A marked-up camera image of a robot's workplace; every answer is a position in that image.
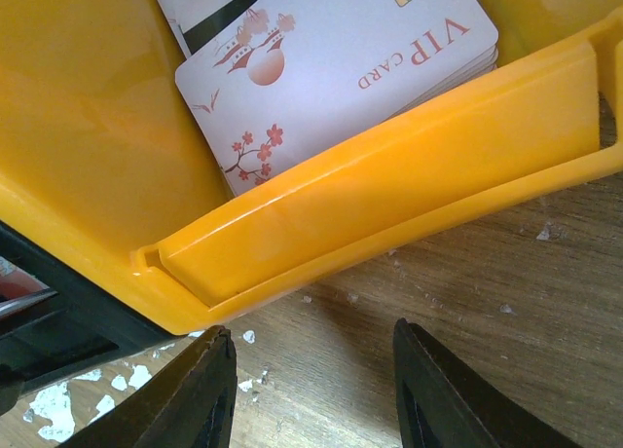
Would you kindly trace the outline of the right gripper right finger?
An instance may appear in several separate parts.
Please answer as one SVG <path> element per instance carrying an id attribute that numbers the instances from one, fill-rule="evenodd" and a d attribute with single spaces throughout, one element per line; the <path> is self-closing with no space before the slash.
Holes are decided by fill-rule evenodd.
<path id="1" fill-rule="evenodd" d="M 404 447 L 576 447 L 508 398 L 421 326 L 393 330 L 396 409 Z"/>

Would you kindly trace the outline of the red white card stack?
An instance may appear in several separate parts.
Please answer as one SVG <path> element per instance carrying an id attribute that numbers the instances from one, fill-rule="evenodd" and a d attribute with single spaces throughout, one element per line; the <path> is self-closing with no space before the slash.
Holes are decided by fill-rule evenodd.
<path id="1" fill-rule="evenodd" d="M 1 316 L 25 310 L 55 292 L 23 269 L 1 258 Z"/>

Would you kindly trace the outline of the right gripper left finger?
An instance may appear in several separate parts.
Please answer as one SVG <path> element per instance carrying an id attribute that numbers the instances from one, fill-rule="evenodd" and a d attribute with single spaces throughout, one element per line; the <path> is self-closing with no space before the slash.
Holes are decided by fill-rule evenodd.
<path id="1" fill-rule="evenodd" d="M 228 447 L 238 389 L 231 331 L 212 326 L 63 447 Z"/>

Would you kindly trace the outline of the black bin left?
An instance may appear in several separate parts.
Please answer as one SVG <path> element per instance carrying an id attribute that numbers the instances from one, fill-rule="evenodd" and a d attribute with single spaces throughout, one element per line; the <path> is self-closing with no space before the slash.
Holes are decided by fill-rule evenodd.
<path id="1" fill-rule="evenodd" d="M 6 223 L 1 257 L 52 294 L 1 320 L 1 398 L 8 407 L 24 394 L 175 339 Z"/>

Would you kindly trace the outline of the white pink card stack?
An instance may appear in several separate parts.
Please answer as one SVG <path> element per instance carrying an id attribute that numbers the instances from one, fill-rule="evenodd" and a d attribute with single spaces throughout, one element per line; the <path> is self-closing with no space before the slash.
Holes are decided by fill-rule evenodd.
<path id="1" fill-rule="evenodd" d="M 235 195 L 492 70 L 478 0 L 157 0 Z"/>

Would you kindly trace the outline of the orange bin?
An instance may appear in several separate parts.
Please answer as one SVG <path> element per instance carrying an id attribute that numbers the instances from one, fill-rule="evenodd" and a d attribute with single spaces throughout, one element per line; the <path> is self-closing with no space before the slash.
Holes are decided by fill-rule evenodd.
<path id="1" fill-rule="evenodd" d="M 622 0 L 480 0 L 497 70 L 230 199 L 156 0 L 1 0 L 1 218 L 166 331 L 618 172 Z"/>

